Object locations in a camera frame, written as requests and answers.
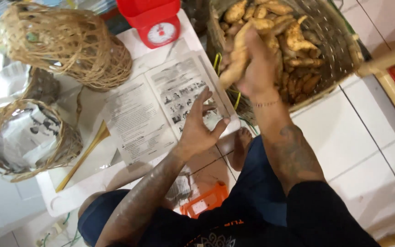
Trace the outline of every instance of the red kitchen scale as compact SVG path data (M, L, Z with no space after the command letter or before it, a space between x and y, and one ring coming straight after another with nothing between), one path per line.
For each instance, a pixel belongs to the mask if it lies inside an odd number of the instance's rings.
M143 43L151 48L168 44L179 37L180 23L176 14L180 0L116 0L118 10Z

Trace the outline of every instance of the black t-shirt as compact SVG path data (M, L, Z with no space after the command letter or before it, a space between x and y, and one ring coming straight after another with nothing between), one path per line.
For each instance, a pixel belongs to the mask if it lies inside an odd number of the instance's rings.
M289 192L288 227L239 218L203 231L186 246L379 246L323 182L303 182Z

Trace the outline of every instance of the woven basket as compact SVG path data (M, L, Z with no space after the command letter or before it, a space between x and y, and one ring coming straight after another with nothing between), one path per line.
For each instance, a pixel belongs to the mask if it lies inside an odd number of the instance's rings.
M347 30L344 20L339 13L326 0L280 0L291 6L293 15L298 18L307 15L309 18L302 23L303 30L310 30L317 34L323 42L319 48L325 60L325 65L320 68L321 82L318 83L315 92L305 101L295 104L289 108L294 112L312 102L328 95L340 82L357 70L362 61L362 53L358 43ZM224 32L219 22L224 12L238 0L211 0L208 21L207 53L214 60L218 52L222 53L225 47ZM227 90L228 97L234 104L238 93ZM238 115L257 125L251 102L248 98L241 96L236 109Z
M34 177L41 171L66 166L68 162L80 154L80 151L83 148L82 137L78 130L63 121L56 110L47 106L43 102L33 99L17 100L12 104L0 108L0 131L4 124L12 118L14 112L24 110L29 102L38 105L43 109L43 111L47 111L50 115L54 115L61 123L59 134L57 136L58 144L52 156L48 158L46 162L36 164L37 168L32 171L16 173L4 164L2 160L0 160L0 174L4 177L8 176L12 183Z
M60 93L60 82L50 72L39 68L31 67L29 74L30 83L19 99L35 99L46 105L56 102Z
M92 11L16 2L0 18L0 44L9 58L64 73L97 92L123 84L132 58Z

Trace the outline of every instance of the electrical outlet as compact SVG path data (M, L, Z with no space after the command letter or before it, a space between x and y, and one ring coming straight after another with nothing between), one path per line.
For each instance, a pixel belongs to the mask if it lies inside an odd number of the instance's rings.
M48 228L43 233L39 234L39 238L36 240L35 246L42 247L45 239L46 239L46 243L49 243L49 241L55 239L68 226L68 222L66 222L66 224L63 224L63 222L64 222L63 219L59 219L50 228Z

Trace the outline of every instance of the scale dial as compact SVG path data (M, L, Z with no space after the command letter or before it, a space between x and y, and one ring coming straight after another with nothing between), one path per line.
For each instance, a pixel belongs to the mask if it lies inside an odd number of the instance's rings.
M171 41L176 33L176 28L168 22L161 22L154 25L147 34L147 39L154 45L162 45Z

